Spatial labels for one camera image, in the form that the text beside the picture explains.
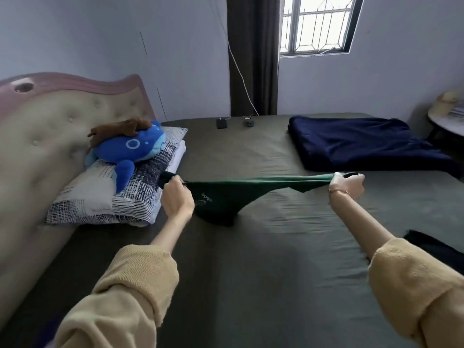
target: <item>purple fabric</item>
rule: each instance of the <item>purple fabric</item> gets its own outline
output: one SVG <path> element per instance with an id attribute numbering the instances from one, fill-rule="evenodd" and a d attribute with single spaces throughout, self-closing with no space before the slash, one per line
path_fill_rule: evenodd
<path id="1" fill-rule="evenodd" d="M 462 167 L 398 119 L 293 116 L 289 134 L 307 170 L 438 170 L 460 178 Z"/>

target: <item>person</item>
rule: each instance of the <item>person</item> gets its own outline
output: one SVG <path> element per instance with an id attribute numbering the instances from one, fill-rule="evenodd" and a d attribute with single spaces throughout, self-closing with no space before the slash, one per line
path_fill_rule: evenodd
<path id="1" fill-rule="evenodd" d="M 371 260 L 369 284 L 396 331 L 428 348 L 461 347 L 464 342 L 464 276 L 404 239 L 393 236 L 356 199 L 362 174 L 335 173 L 329 201 Z M 194 201 L 175 176 L 161 204 L 167 222 L 148 246 L 125 246 L 92 293 L 64 318 L 55 336 L 59 348 L 155 347 L 179 275 L 171 258 Z"/>

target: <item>brown curtain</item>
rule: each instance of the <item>brown curtain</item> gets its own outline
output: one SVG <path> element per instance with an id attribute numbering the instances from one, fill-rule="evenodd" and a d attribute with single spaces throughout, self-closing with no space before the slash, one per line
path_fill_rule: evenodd
<path id="1" fill-rule="evenodd" d="M 281 0 L 227 0 L 231 50 L 260 115 L 277 114 Z M 251 116 L 242 78 L 229 53 L 231 115 Z"/>

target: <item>hand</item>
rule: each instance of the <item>hand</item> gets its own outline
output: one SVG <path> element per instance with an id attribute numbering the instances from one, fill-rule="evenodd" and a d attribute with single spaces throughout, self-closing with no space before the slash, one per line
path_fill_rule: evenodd
<path id="1" fill-rule="evenodd" d="M 161 205 L 169 218 L 187 216 L 190 219 L 195 208 L 192 193 L 182 184 L 182 179 L 179 176 L 172 177 L 164 185 Z"/>
<path id="2" fill-rule="evenodd" d="M 332 181 L 328 186 L 329 190 L 338 189 L 344 192 L 348 192 L 354 200 L 359 198 L 364 193 L 364 182 L 365 176 L 363 174 L 357 174 L 348 178 L 345 178 L 340 172 L 333 174 Z"/>

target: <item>yellow sleeve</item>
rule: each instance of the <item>yellow sleeve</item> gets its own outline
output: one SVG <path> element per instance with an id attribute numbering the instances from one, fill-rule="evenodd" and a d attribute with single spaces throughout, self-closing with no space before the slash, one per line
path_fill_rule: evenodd
<path id="1" fill-rule="evenodd" d="M 125 246 L 92 294 L 66 315 L 55 347 L 136 348 L 156 345 L 179 275 L 158 246 Z"/>
<path id="2" fill-rule="evenodd" d="M 429 348 L 464 341 L 464 276 L 419 247 L 400 238 L 387 242 L 372 258 L 369 284 L 400 335 Z"/>

